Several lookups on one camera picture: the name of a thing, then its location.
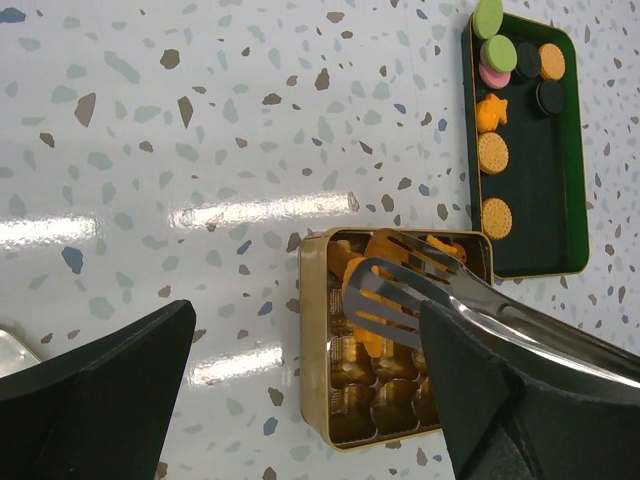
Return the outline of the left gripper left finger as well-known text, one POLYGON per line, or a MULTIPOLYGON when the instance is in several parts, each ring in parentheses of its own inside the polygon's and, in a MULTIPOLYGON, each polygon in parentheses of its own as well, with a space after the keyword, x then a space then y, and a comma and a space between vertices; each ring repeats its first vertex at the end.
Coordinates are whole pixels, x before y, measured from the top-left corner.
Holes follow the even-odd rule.
POLYGON ((2 478, 153 478, 195 324, 176 300, 2 378, 2 478))

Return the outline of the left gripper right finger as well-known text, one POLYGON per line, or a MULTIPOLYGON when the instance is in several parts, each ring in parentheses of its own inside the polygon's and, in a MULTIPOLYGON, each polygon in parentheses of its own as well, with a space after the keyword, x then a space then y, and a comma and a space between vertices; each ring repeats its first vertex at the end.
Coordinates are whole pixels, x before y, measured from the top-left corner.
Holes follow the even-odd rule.
POLYGON ((420 305, 420 337, 458 479, 636 479, 639 391, 420 305))

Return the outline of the silver metal tongs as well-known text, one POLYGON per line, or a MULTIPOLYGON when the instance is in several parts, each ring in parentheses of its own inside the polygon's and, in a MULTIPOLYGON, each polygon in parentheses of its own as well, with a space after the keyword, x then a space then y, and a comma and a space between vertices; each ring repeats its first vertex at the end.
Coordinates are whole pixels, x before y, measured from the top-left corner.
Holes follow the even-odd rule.
POLYGON ((398 276, 420 308, 448 314, 462 327, 472 327, 568 370, 631 388, 639 386, 638 356, 507 297, 456 258, 416 236, 392 229, 379 231, 410 247, 408 263, 392 262, 400 266, 398 276), (449 269, 442 271, 426 263, 429 256, 449 269))

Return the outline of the green cookie tray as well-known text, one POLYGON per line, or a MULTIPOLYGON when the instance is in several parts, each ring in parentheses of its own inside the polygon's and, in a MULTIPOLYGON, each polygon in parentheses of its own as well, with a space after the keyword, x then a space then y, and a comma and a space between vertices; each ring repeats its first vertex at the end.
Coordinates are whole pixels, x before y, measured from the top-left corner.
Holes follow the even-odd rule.
POLYGON ((497 132, 508 146, 509 163, 499 174, 483 173, 476 105, 490 89, 479 74, 482 42, 471 25, 464 27, 461 52, 472 226, 476 231, 482 228, 483 201, 500 198, 511 209, 513 226, 506 238, 492 243, 497 276, 578 273, 589 260, 589 233, 576 50, 562 30, 511 14, 504 15, 499 32, 515 44, 530 42, 539 48, 553 43, 562 50, 566 71, 559 83, 565 102, 558 115, 546 115, 535 96, 540 81, 514 76, 496 93, 508 100, 508 121, 497 132))

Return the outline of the silver tin lid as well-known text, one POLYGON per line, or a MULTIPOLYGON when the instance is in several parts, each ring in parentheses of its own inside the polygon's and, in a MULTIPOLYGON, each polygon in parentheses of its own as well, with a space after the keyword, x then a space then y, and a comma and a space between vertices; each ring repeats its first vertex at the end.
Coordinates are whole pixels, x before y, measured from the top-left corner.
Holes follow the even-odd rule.
POLYGON ((35 353, 10 331, 0 328, 0 378, 41 363, 35 353))

